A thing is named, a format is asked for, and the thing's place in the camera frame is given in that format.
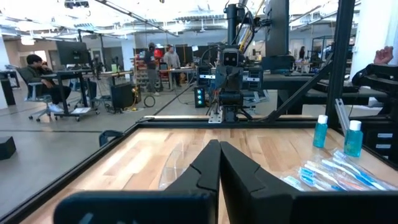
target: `man sitting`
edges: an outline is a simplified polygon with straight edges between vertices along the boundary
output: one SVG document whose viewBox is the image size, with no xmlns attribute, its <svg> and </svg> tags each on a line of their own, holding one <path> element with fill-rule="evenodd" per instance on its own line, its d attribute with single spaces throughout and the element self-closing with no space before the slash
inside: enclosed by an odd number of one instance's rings
<svg viewBox="0 0 398 224">
<path fill-rule="evenodd" d="M 41 77 L 42 75 L 51 74 L 51 69 L 49 69 L 46 65 L 43 67 L 42 58 L 35 54 L 28 55 L 26 57 L 26 62 L 28 66 L 20 69 L 19 71 L 21 77 L 27 83 L 43 83 L 41 88 L 38 88 L 37 91 L 39 91 L 41 95 L 48 94 L 51 96 L 52 105 L 49 106 L 51 112 L 63 113 L 63 109 L 58 106 L 58 104 L 62 101 L 60 87 L 56 85 L 52 79 Z M 67 99 L 71 89 L 67 86 L 62 86 L 62 91 L 64 92 L 65 99 Z"/>
</svg>

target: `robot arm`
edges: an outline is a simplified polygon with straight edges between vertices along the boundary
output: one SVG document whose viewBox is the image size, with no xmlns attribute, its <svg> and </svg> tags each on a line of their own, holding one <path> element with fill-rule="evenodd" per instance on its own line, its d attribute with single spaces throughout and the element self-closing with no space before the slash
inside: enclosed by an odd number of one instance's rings
<svg viewBox="0 0 398 224">
<path fill-rule="evenodd" d="M 359 71 L 352 80 L 356 86 L 370 86 L 372 89 L 398 98 L 398 66 L 370 64 Z"/>
</svg>

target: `pillar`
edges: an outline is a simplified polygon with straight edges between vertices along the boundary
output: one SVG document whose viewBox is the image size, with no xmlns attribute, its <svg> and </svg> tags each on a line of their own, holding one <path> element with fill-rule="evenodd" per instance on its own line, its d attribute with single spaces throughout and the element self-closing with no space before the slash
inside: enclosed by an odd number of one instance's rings
<svg viewBox="0 0 398 224">
<path fill-rule="evenodd" d="M 4 45 L 4 41 L 2 39 L 1 35 L 1 28 L 0 28 L 0 70 L 6 69 L 4 66 L 9 65 L 9 60 L 8 60 L 8 55 L 7 55 L 7 50 L 6 46 Z M 0 110 L 7 108 L 7 101 L 6 97 L 4 96 L 4 92 L 2 90 L 2 86 L 0 84 Z"/>
<path fill-rule="evenodd" d="M 394 46 L 390 64 L 398 65 L 397 9 L 397 0 L 362 0 L 350 78 L 373 63 L 376 51 L 384 46 Z"/>
<path fill-rule="evenodd" d="M 127 40 L 121 41 L 122 45 L 122 55 L 123 55 L 123 67 L 124 70 L 132 69 L 132 63 L 130 58 L 134 58 L 134 48 L 136 48 L 136 41 L 134 35 L 129 35 Z"/>
</svg>

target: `person standing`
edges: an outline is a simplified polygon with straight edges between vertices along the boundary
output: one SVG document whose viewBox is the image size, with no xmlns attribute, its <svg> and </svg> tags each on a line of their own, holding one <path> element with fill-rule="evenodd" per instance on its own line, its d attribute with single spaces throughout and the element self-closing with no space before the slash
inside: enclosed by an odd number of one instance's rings
<svg viewBox="0 0 398 224">
<path fill-rule="evenodd" d="M 155 61 L 155 44 L 149 43 L 148 51 L 145 52 L 144 62 L 147 65 L 148 72 L 148 92 L 153 93 L 155 96 L 159 96 L 159 93 L 156 91 L 155 85 L 157 81 L 157 72 L 156 72 L 156 61 Z"/>
<path fill-rule="evenodd" d="M 298 53 L 298 59 L 304 60 L 304 56 L 305 56 L 305 47 L 302 46 L 300 52 Z"/>
<path fill-rule="evenodd" d="M 163 61 L 167 63 L 169 68 L 180 68 L 180 58 L 178 54 L 174 52 L 173 46 L 167 44 L 166 54 L 164 54 Z M 172 73 L 173 79 L 175 80 L 175 84 L 177 87 L 181 87 L 180 84 L 180 74 L 178 72 Z"/>
</svg>

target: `ceiling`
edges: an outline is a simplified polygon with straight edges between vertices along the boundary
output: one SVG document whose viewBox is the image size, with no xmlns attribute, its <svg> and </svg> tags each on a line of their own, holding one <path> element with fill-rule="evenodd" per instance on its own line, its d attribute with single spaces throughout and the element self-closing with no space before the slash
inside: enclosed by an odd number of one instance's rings
<svg viewBox="0 0 398 224">
<path fill-rule="evenodd" d="M 159 32 L 160 27 L 171 33 L 225 29 L 223 9 L 227 4 L 245 2 L 253 13 L 265 6 L 264 0 L 2 0 L 0 26 L 2 34 L 30 35 L 33 38 L 76 39 L 77 29 L 123 38 L 136 32 Z M 298 27 L 337 10 L 338 0 L 290 0 L 290 26 Z M 316 8 L 309 15 L 308 11 Z M 126 15 L 130 12 L 149 23 Z"/>
</svg>

